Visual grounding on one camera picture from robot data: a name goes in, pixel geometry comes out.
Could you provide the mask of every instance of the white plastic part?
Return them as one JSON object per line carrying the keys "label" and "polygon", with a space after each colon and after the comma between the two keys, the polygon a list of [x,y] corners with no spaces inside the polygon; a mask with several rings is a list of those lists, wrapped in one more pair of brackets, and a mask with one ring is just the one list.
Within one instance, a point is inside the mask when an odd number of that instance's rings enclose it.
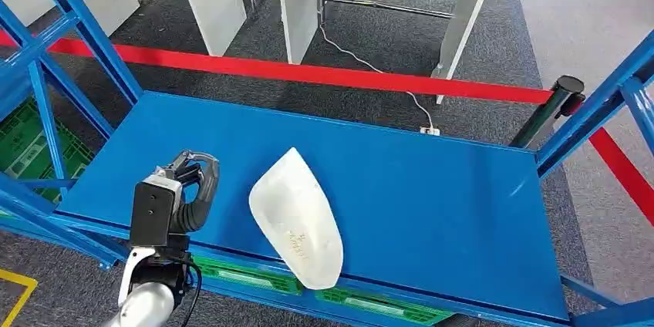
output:
{"label": "white plastic part", "polygon": [[432,127],[429,127],[429,126],[421,126],[420,127],[420,132],[422,134],[430,134],[432,136],[439,136],[440,135],[440,129],[432,128]]}
{"label": "white plastic part", "polygon": [[294,147],[252,188],[250,211],[306,288],[334,287],[343,265],[341,234],[327,197]]}

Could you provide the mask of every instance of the blue shelf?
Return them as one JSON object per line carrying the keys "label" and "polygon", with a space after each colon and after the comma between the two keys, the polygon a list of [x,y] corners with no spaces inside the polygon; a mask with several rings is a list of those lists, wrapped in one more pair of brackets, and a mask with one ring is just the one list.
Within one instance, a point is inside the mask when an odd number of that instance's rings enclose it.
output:
{"label": "blue shelf", "polygon": [[201,150],[221,161],[221,180],[191,240],[279,259],[248,194],[289,147],[330,200],[345,277],[430,302],[426,295],[448,295],[568,320],[534,154],[525,150],[146,92],[56,216],[125,238],[135,182],[180,150]]}
{"label": "blue shelf", "polygon": [[29,77],[19,76],[0,82],[0,120],[7,117],[16,107],[32,94]]}
{"label": "blue shelf", "polygon": [[61,242],[57,238],[54,238],[48,232],[40,230],[27,221],[14,217],[6,217],[4,215],[0,215],[0,231],[12,232],[29,238],[34,238],[36,240],[49,242],[51,244],[58,244],[64,247],[67,246],[67,244]]}

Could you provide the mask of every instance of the power outlet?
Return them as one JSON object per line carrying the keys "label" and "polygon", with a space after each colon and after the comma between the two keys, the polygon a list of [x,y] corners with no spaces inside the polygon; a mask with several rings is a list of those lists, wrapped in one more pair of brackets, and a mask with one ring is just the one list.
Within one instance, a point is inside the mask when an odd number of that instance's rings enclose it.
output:
{"label": "power outlet", "polygon": [[432,128],[432,127],[429,127],[429,126],[421,126],[420,127],[420,132],[422,134],[431,134],[432,136],[439,136],[440,135],[440,129]]}

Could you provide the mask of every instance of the red barrier tape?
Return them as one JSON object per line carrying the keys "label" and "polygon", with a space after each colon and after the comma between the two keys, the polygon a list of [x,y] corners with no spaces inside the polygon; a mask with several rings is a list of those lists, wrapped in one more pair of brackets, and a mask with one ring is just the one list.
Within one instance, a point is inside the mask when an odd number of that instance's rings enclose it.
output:
{"label": "red barrier tape", "polygon": [[[15,43],[0,31],[0,46],[14,46]],[[126,62],[143,65],[164,66],[175,69],[189,69],[237,76],[253,76],[301,83],[349,86],[363,89],[442,94],[465,98],[495,101],[544,103],[551,94],[549,90],[530,89],[498,84],[472,83],[463,80],[434,79],[421,76],[380,74],[377,72],[333,69],[329,67],[291,65],[284,62],[261,61],[213,57],[195,53],[173,52],[136,46],[114,45],[120,57]],[[49,48],[50,52],[90,57],[93,54],[86,44],[78,39],[62,38]],[[640,207],[654,225],[654,190],[647,180],[633,166],[627,156],[615,144],[611,136],[601,128],[590,138],[615,177],[629,196]]]}
{"label": "red barrier tape", "polygon": [[654,225],[654,188],[634,167],[604,128],[599,128],[590,137],[590,141],[649,223]]}
{"label": "red barrier tape", "polygon": [[[0,46],[14,46],[12,39],[0,32]],[[196,53],[183,53],[136,46],[114,45],[125,62],[143,65],[189,69],[218,74],[253,76],[292,82],[349,86],[353,88],[442,94],[494,101],[544,103],[551,92],[519,86],[473,83],[463,80],[426,78],[424,76],[380,74],[377,72],[334,69],[321,66],[292,65],[285,62],[213,57]],[[78,39],[62,38],[49,48],[50,52],[77,56],[91,56],[86,44]]]}

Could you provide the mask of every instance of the gray floor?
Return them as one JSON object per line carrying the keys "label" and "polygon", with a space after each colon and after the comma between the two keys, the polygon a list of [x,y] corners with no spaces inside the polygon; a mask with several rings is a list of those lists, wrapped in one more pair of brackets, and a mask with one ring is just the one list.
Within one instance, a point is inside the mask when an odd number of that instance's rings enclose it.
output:
{"label": "gray floor", "polygon": [[[546,87],[566,73],[593,90],[654,29],[654,0],[521,1]],[[631,114],[622,110],[606,129],[654,184],[654,159]],[[624,301],[654,296],[654,227],[589,143],[565,171],[595,284]]]}
{"label": "gray floor", "polygon": [[[114,42],[204,52],[201,37],[186,0],[147,0],[148,4],[112,37]],[[426,0],[395,0],[431,6]],[[429,75],[445,23],[399,12],[333,6],[328,12],[328,35],[345,48],[390,72]],[[265,0],[258,19],[248,22],[228,51],[230,56],[285,60],[279,0]],[[380,46],[392,43],[393,46]],[[99,67],[87,59],[58,56],[89,98],[117,124],[126,105]],[[319,35],[305,63],[361,69]],[[384,93],[331,86],[302,85],[217,76],[201,72],[130,65],[146,89],[222,99],[342,120],[417,130],[425,116],[403,93]],[[542,86],[520,0],[486,0],[464,52],[457,77],[488,83]],[[527,119],[533,106],[446,98],[442,106],[419,96],[434,121],[449,136],[506,143]],[[56,115],[92,148],[102,141],[72,107],[56,99]],[[582,237],[562,169],[543,182],[552,239],[560,269],[591,281]],[[95,261],[74,251],[0,233],[0,268],[18,271],[39,281],[34,295],[15,325],[95,325],[114,309],[120,269],[100,271]],[[14,295],[0,289],[9,297]],[[592,305],[568,296],[571,310]],[[295,313],[204,294],[190,325],[331,325]]]}

